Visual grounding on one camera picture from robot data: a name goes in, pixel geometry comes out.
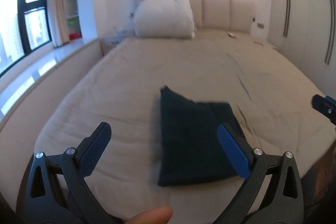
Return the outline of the person's left hand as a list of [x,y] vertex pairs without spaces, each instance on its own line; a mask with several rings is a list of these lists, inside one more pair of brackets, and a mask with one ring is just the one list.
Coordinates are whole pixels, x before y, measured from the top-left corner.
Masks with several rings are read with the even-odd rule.
[[173,215],[171,207],[164,206],[139,213],[125,224],[167,224]]

